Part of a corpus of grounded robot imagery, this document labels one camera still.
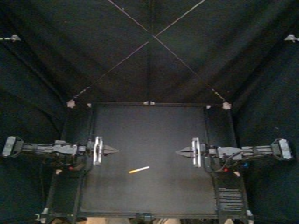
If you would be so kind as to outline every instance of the black ceiling fabric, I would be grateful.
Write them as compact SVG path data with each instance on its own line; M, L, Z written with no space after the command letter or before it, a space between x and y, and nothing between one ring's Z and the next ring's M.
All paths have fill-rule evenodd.
M297 4L31 0L1 11L65 101L223 103L284 41Z

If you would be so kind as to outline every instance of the cable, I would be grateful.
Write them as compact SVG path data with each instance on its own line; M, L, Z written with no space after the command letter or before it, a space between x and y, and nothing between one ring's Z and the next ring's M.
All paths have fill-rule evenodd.
M89 86L87 86L73 97L71 100L75 100L76 98L80 97L80 95L92 87L95 84L107 76L107 74L120 65L123 62L125 62L132 55L148 44L148 41L144 42L135 50L133 52L92 82Z
M189 71L192 72L192 74L195 74L197 77L199 74L192 70L192 68L187 65L187 63L181 60L181 58L175 54L175 52L169 49L169 47L167 47L167 45L164 44L164 42L156 37L153 36L153 39L156 39L156 41L163 45L163 47L168 50L168 52L173 55L173 57L184 64L184 66L189 69ZM225 102L227 100L224 99L224 97L220 95L220 93L212 88L212 86L204 81L200 80L200 82L209 88L209 90L213 92L213 94Z
M144 26L128 15L128 13L125 12L124 8L121 9L117 4L112 1L108 0L115 7L127 15L127 17L149 33L149 31L144 28ZM199 5L201 5L204 3L205 0L201 0L199 3L195 4L195 6L185 12L183 13L183 15L176 18L172 23L156 34L153 35L153 39L157 40L157 42L163 45L163 47L171 52L171 54L175 56L175 58L184 64L184 66L191 70L191 72L196 75L197 73L191 69L191 67L185 64L185 62L180 59L180 57L173 53L173 51L165 46L165 44L163 43L163 41L157 38L157 36L160 36L168 29L169 27L172 27L189 13L191 11L193 11L195 8L197 8ZM71 100L75 100L76 98L80 97L80 95L95 85L95 83L97 83L101 78L148 44L149 41L147 41L100 77L97 80L93 81L93 83L87 86L73 97ZM200 82L211 89L211 91L213 92L213 94L225 102L225 98L220 95L220 93L211 87L211 85L200 80Z
M243 150L243 151L240 151L240 152L237 152L237 153L229 155L229 156L228 156L228 160L225 161L224 165L223 165L215 172L220 172L220 171L223 170L223 168L225 167L228 161L229 161L237 154L244 153L244 152L249 152L249 151L244 151L244 150Z

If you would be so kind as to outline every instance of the black curtain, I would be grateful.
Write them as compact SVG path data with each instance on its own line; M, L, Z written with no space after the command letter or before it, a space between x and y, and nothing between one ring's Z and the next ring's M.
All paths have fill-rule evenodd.
M268 145L285 138L299 152L299 43L283 42L256 71L249 93L236 101L241 146ZM260 223L299 221L299 165L256 161L247 171L249 207Z
M13 34L17 32L0 11L0 37ZM65 111L65 101L29 46L24 41L1 41L0 152L11 135L36 143L60 139ZM43 210L49 170L40 159L0 157L0 176L0 223L31 223Z

